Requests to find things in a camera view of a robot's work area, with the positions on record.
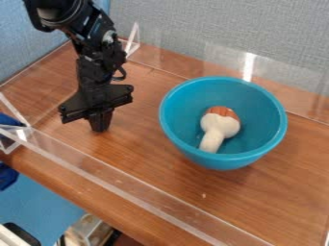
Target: white mushroom stem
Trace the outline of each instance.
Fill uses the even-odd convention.
[[[200,149],[216,153],[225,138],[233,137],[241,130],[241,122],[230,116],[206,113],[201,120],[205,136]]]

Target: wooden surface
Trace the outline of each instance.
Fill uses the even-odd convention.
[[[171,65],[183,59],[171,56]],[[135,86],[135,101],[115,111],[111,130],[95,134],[82,120],[62,125],[55,108],[76,87],[74,59],[67,45],[3,87],[35,127],[270,243],[320,245],[328,230],[329,128],[289,114],[286,137],[265,158],[236,171],[206,170],[183,157],[158,125],[161,100],[181,76],[130,62],[125,83]],[[2,159],[145,245],[205,245],[30,150]]]

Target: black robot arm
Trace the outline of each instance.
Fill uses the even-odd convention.
[[[133,102],[130,85],[111,85],[125,80],[126,53],[115,33],[115,24],[91,0],[23,0],[35,28],[60,30],[72,40],[78,58],[79,89],[60,106],[62,122],[89,120],[97,132],[111,124],[117,107]]]

